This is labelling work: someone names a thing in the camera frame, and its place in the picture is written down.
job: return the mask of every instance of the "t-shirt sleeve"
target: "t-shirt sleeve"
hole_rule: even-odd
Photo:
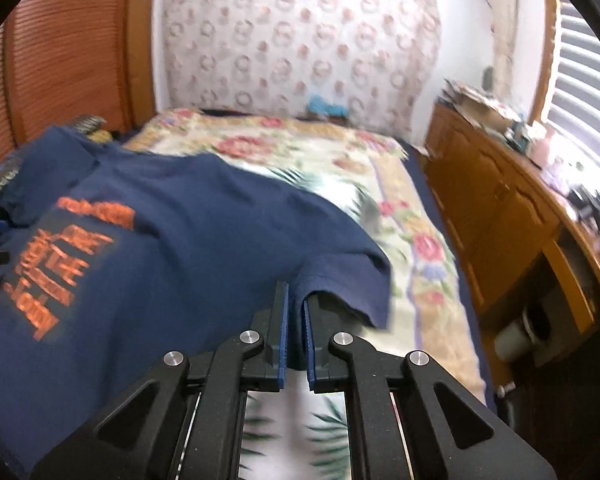
[[[320,254],[311,257],[291,280],[289,365],[303,370],[302,303],[313,292],[337,296],[362,323],[386,328],[391,293],[390,264],[384,253]]]
[[[26,144],[22,164],[12,182],[0,192],[0,208],[14,225],[34,224],[55,202],[87,177],[98,165],[79,134],[52,126]]]

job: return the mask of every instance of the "bed sheet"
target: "bed sheet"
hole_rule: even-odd
[[[392,297],[388,329],[362,328],[360,335],[391,354],[427,351],[485,401],[455,258],[427,215],[402,163],[408,152],[397,141],[334,124],[211,118],[180,108],[151,120],[126,147],[165,155],[213,152],[247,171],[330,174],[363,190],[381,215],[380,229],[369,234],[392,264]],[[248,400],[240,477],[273,475],[350,478],[344,395],[312,394],[304,372],[288,370],[280,394],[253,392]]]
[[[418,161],[416,159],[416,150],[413,146],[405,142],[404,140],[399,140],[400,145],[407,153],[407,157],[402,160],[404,167],[409,172],[411,180],[413,180],[413,185],[416,187],[418,191],[418,195],[422,200],[422,206],[427,212],[427,216],[429,220],[431,220],[432,224],[436,226],[436,228],[442,233],[446,240],[448,240],[448,234],[446,232],[445,223],[442,219],[442,215],[436,205],[436,200],[433,198],[433,193],[429,188],[429,184],[427,183],[427,179],[425,178],[424,172],[420,169],[418,165]],[[454,258],[458,260],[458,255],[456,254],[456,250],[453,245],[447,242],[449,250],[453,253]],[[466,280],[466,276],[462,269],[458,269],[458,293],[460,296],[460,302],[462,306],[464,306],[464,311],[466,313],[467,322],[469,323],[469,330],[471,331],[471,338],[474,342],[475,352],[478,355],[478,359],[480,361],[480,375],[485,383],[485,400],[489,409],[496,413],[496,405],[494,402],[494,389],[493,389],[493,380],[491,379],[491,372],[489,370],[489,363],[487,361],[487,356],[484,352],[484,348],[482,346],[482,341],[480,340],[480,327],[478,326],[478,318],[475,315],[475,310],[473,308],[472,300],[471,300],[471,292],[469,290],[469,284]]]

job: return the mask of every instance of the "window blinds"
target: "window blinds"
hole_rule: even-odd
[[[568,0],[560,0],[560,54],[547,123],[600,167],[600,40]]]

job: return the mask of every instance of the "black clamp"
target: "black clamp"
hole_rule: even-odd
[[[272,308],[215,352],[168,352],[48,453],[32,480],[237,478],[247,391],[283,387],[287,296],[279,283]],[[354,480],[408,480],[410,467],[414,480],[555,480],[535,450],[425,352],[376,351],[331,326],[317,296],[302,318],[311,388],[345,394]]]

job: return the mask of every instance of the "window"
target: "window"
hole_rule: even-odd
[[[559,155],[582,162],[593,183],[600,179],[600,40],[568,0],[559,1],[558,11],[558,60],[546,123],[573,145],[559,140]]]

